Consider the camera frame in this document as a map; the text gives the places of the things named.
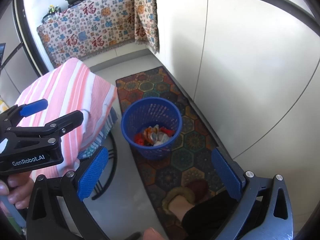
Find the person left hand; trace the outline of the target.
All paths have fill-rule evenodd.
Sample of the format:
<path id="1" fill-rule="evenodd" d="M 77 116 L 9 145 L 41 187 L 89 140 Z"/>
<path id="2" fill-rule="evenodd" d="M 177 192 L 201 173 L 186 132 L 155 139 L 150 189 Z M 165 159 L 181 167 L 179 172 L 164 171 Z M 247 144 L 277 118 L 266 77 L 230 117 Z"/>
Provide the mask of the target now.
<path id="1" fill-rule="evenodd" d="M 30 174 L 31 172 L 11 174 L 7 178 L 7 183 L 1 180 L 1 196 L 7 196 L 9 203 L 15 205 L 18 210 L 29 206 L 34 187 Z"/>

